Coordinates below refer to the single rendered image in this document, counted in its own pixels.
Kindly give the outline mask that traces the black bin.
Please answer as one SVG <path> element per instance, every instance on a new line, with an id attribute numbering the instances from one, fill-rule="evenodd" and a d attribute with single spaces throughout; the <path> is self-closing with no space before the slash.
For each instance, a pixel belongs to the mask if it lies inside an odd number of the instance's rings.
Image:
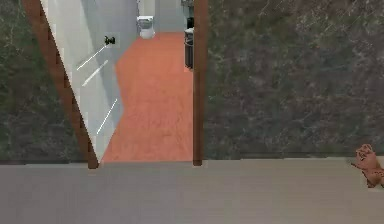
<path id="1" fill-rule="evenodd" d="M 193 28 L 188 28 L 184 31 L 185 65 L 188 69 L 193 68 L 193 33 Z"/>

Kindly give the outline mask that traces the white toilet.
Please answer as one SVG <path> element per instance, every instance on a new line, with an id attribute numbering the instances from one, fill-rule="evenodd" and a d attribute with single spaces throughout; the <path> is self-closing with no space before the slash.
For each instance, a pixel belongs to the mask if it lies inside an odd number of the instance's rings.
<path id="1" fill-rule="evenodd" d="M 141 38 L 151 39 L 155 36 L 153 16 L 138 16 L 137 25 L 139 27 L 139 34 Z"/>

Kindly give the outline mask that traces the brown teddy bear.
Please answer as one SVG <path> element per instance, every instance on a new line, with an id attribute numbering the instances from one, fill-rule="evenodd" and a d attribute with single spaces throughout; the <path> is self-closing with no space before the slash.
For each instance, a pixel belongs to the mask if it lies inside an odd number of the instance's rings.
<path id="1" fill-rule="evenodd" d="M 384 188 L 384 168 L 370 144 L 363 144 L 356 150 L 356 160 L 351 165 L 362 172 L 368 188 L 375 188 L 377 185 Z"/>

